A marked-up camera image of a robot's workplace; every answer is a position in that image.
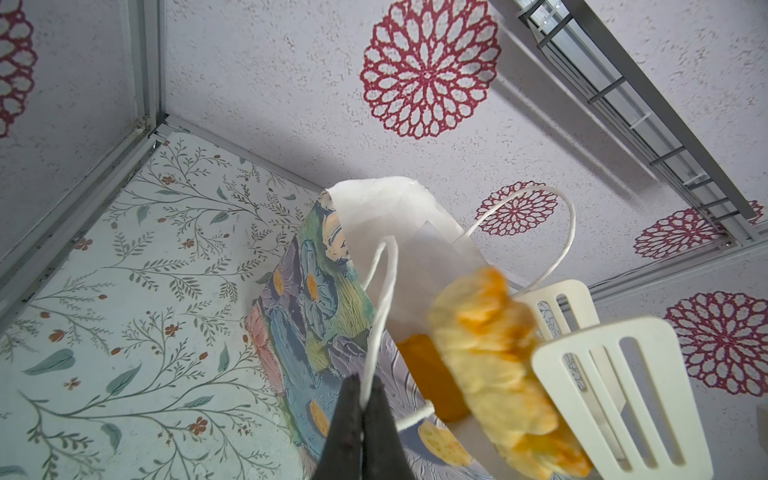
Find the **small twisted bread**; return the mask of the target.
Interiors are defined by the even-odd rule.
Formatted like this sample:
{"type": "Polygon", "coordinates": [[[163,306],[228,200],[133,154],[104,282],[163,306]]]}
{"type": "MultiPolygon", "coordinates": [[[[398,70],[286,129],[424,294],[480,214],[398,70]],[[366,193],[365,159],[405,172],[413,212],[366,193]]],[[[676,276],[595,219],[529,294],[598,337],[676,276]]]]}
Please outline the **small twisted bread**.
{"type": "Polygon", "coordinates": [[[471,414],[510,467],[531,479],[589,475],[591,461],[533,371],[541,343],[534,315],[499,270],[454,280],[427,320],[471,414]]]}

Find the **steel tongs with cream tips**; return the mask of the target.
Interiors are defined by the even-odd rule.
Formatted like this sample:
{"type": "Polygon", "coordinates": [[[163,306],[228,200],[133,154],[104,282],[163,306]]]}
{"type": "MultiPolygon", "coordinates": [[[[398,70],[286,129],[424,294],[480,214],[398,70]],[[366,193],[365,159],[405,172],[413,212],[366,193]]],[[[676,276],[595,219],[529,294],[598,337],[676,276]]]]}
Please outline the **steel tongs with cream tips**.
{"type": "Polygon", "coordinates": [[[588,287],[519,293],[544,337],[532,368],[601,479],[711,479],[678,337],[644,316],[603,323],[588,287]]]}

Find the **floral paper bag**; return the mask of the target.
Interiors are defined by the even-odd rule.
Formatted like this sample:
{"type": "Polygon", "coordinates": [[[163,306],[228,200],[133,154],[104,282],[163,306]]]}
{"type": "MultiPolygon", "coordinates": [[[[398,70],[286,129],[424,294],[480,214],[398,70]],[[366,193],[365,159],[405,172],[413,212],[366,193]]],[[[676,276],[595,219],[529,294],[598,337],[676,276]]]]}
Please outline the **floral paper bag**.
{"type": "Polygon", "coordinates": [[[348,180],[324,191],[267,281],[246,328],[295,426],[312,477],[342,382],[384,384],[415,479],[484,479],[487,471],[417,387],[397,343],[432,340],[427,316],[454,280],[488,264],[470,229],[417,181],[348,180]]]}

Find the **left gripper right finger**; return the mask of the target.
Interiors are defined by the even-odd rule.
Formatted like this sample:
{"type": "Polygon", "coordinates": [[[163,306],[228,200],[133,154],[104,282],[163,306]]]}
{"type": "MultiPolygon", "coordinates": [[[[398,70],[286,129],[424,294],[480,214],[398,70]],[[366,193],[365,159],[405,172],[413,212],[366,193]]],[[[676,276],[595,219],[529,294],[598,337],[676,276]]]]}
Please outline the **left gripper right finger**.
{"type": "Polygon", "coordinates": [[[384,384],[373,378],[362,417],[362,479],[414,480],[388,403],[384,384]]]}

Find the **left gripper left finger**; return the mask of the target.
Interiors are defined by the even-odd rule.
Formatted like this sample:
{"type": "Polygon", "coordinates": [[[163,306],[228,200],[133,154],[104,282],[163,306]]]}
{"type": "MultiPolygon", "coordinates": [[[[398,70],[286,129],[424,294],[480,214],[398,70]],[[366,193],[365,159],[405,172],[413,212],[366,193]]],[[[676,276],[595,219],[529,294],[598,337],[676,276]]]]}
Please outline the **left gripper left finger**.
{"type": "Polygon", "coordinates": [[[320,460],[312,480],[357,480],[361,478],[362,416],[360,378],[348,376],[339,398],[320,460]]]}

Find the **long twisted bread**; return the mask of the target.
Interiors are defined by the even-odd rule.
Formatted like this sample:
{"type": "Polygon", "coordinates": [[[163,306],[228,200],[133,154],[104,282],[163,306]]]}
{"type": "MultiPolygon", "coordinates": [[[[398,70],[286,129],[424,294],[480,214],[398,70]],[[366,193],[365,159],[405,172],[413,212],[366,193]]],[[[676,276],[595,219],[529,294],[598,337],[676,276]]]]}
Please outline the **long twisted bread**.
{"type": "Polygon", "coordinates": [[[470,415],[463,394],[428,335],[413,335],[397,347],[422,396],[432,402],[441,421],[453,423],[470,415]]]}

